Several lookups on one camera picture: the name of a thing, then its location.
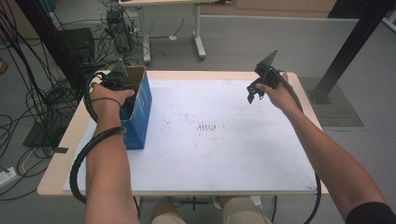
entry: black sleeve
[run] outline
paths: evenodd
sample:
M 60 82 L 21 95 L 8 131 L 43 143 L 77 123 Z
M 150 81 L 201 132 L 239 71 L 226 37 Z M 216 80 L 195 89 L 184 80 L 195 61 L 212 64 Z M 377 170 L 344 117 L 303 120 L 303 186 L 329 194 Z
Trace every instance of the black sleeve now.
M 346 224 L 396 224 L 396 216 L 384 203 L 364 203 L 346 217 Z

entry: power strip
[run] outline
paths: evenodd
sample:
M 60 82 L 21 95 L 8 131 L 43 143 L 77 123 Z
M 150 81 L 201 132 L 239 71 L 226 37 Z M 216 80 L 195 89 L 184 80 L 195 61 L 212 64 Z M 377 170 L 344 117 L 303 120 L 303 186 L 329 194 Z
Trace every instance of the power strip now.
M 17 179 L 17 174 L 15 173 L 15 170 L 13 167 L 9 167 L 6 171 L 3 171 L 0 173 L 0 188 L 8 184 L 9 182 L 13 181 L 14 179 Z

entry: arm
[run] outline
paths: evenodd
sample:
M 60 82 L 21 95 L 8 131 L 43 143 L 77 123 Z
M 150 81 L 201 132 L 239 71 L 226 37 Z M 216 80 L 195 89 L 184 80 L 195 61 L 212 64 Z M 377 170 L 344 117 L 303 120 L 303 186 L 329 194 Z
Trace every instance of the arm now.
M 342 147 L 322 132 L 302 113 L 294 100 L 279 85 L 276 90 L 256 84 L 289 119 L 315 172 L 329 190 L 343 219 L 356 206 L 385 199 L 370 175 Z
M 133 91 L 110 91 L 92 85 L 91 100 L 108 97 L 121 105 Z M 94 136 L 120 127 L 120 106 L 108 99 L 92 102 L 97 114 Z M 121 134 L 100 142 L 87 156 L 87 214 L 85 223 L 139 223 L 131 191 L 129 162 Z

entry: blue cardboard box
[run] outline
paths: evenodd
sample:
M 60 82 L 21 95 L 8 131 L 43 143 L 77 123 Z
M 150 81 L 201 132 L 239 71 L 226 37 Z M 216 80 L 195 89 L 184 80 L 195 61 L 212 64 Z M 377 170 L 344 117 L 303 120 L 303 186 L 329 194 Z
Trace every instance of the blue cardboard box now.
M 135 91 L 135 100 L 131 117 L 127 119 L 121 117 L 121 125 L 127 130 L 123 134 L 123 140 L 127 150 L 143 149 L 146 142 L 152 100 L 149 79 L 146 68 L 143 66 L 125 67 L 125 69 L 128 74 L 125 89 Z

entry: floor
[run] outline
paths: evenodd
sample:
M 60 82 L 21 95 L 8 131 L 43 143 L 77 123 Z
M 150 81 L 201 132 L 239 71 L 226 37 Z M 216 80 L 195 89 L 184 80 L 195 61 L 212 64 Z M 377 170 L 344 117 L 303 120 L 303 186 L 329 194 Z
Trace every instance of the floor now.
M 63 22 L 98 18 L 103 8 L 92 5 L 94 10 L 83 13 L 82 8 L 70 15 L 69 6 L 78 1 L 59 1 L 56 12 Z M 179 27 L 181 18 L 155 21 L 149 26 L 154 35 L 171 35 Z M 183 21 L 177 34 L 177 40 L 167 38 L 151 39 L 152 57 L 150 70 L 214 70 L 214 71 L 252 71 L 255 64 L 273 49 L 278 50 L 274 66 L 291 71 L 301 77 L 322 77 L 329 67 L 335 54 L 341 48 L 347 36 L 356 24 L 356 20 L 322 20 L 300 18 L 264 18 L 264 17 L 216 17 L 201 18 L 201 34 L 206 50 L 206 58 L 201 60 L 191 37 L 193 18 Z M 26 110 L 25 95 L 27 89 L 21 76 L 12 62 L 8 52 L 1 46 L 1 57 L 10 62 L 10 67 L 0 76 L 0 108 L 2 115 L 17 118 Z M 43 56 L 41 47 L 34 47 Z M 28 50 L 25 56 L 32 62 L 37 83 L 47 88 L 46 77 L 42 69 L 33 61 Z M 352 64 L 345 71 L 337 85 L 352 104 L 364 127 L 326 127 L 324 132 L 341 144 L 374 177 L 383 190 L 391 208 L 396 211 L 396 34 L 383 23 L 379 24 L 373 35 L 361 49 Z M 141 63 L 142 55 L 134 54 Z M 62 72 L 56 69 L 55 63 L 49 59 L 51 69 L 56 77 L 62 78 Z M 27 152 L 21 142 L 30 131 L 33 119 L 23 119 L 0 158 L 2 167 L 15 167 L 21 155 Z M 26 167 L 34 164 L 33 159 L 24 157 Z M 49 160 L 40 163 L 44 169 Z M 85 206 L 71 197 L 43 197 L 35 192 L 17 200 L 3 201 L 14 198 L 35 189 L 42 174 L 24 178 L 10 192 L 4 193 L 6 186 L 0 189 L 0 217 L 2 223 L 81 223 L 85 214 Z M 145 198 L 141 205 L 141 222 L 149 223 L 152 206 L 158 201 L 169 198 Z M 174 204 L 184 198 L 172 198 Z M 216 210 L 208 197 L 199 198 L 207 205 L 197 205 L 192 211 L 190 204 L 179 208 L 182 216 L 189 223 L 219 223 L 220 211 Z M 309 216 L 314 206 L 315 196 L 282 196 L 278 198 L 275 223 L 302 223 Z M 262 197 L 262 210 L 270 217 L 273 213 L 273 197 Z M 332 199 L 323 195 L 322 203 L 312 223 L 343 223 Z

